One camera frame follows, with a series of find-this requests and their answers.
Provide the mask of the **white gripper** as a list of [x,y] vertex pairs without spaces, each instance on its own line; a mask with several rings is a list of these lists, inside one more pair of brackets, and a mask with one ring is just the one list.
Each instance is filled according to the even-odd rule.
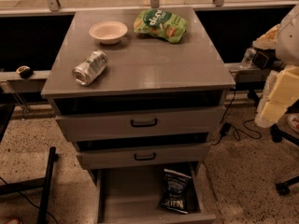
[[[252,42],[256,49],[275,49],[279,25]],[[288,108],[299,100],[299,67],[288,65],[282,71],[271,71],[266,79],[263,95],[258,104],[255,123],[269,128],[283,117]]]

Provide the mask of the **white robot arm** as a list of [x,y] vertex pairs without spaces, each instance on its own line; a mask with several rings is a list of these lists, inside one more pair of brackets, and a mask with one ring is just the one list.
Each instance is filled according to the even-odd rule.
[[282,71],[271,71],[265,81],[263,96],[257,107],[255,123],[269,128],[299,100],[299,5],[280,22],[253,41],[257,49],[274,49],[283,61]]

